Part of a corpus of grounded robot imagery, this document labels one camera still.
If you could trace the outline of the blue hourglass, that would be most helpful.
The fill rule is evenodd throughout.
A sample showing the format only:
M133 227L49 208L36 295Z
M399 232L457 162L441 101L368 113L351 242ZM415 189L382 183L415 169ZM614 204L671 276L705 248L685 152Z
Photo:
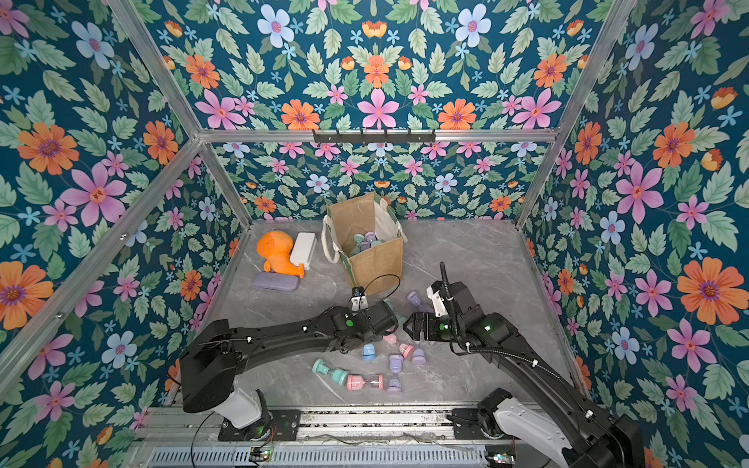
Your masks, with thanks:
M362 360L365 363L370 363L374 359L376 359L376 347L373 344L365 344L362 349Z

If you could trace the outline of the purple hourglass pair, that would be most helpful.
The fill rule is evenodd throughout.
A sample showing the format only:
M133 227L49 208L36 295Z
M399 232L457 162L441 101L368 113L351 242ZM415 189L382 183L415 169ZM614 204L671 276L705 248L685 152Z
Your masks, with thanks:
M425 351L423 349L420 349L420 348L415 349L415 351L413 352L411 360L412 360L412 362L413 362L414 365L417 365L417 366L424 366L424 365L426 365L427 364L427 358L426 358Z

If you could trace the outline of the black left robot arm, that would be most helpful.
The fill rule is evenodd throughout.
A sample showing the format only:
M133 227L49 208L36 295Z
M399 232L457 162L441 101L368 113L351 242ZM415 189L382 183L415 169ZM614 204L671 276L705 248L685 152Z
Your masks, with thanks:
M243 390L236 376L270 362L314 352L348 352L382 340L399 321L380 301L363 310L332 306L310 319L265 328L216 320L179 356L185 413L212 411L236 429L268 421L261 390Z

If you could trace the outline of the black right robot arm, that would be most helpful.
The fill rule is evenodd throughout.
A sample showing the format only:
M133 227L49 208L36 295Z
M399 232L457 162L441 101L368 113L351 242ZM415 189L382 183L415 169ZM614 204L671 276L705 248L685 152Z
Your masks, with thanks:
M486 434L519 439L560 467L643 467L639 425L612 417L553 370L504 316L487 313L460 283L435 282L431 309L415 312L404 330L416 341L446 342L458 356L481 356L510 376L539 406L533 411L499 388L478 406Z

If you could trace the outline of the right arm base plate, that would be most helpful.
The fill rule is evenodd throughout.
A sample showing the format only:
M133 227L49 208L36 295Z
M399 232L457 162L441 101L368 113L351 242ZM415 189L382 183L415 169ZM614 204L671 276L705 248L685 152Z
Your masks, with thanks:
M447 419L452 423L454 436L458 440L479 439L502 440L518 438L526 425L523 417L528 414L524 406L510 392L497 388L482 399L476 408L453 409Z

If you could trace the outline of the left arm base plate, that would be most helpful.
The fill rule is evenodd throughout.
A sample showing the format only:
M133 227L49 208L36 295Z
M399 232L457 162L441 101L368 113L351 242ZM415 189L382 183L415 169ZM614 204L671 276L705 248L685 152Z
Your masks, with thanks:
M238 429L224 419L218 440L226 443L295 441L300 429L302 412L298 409L272 409L249 426Z

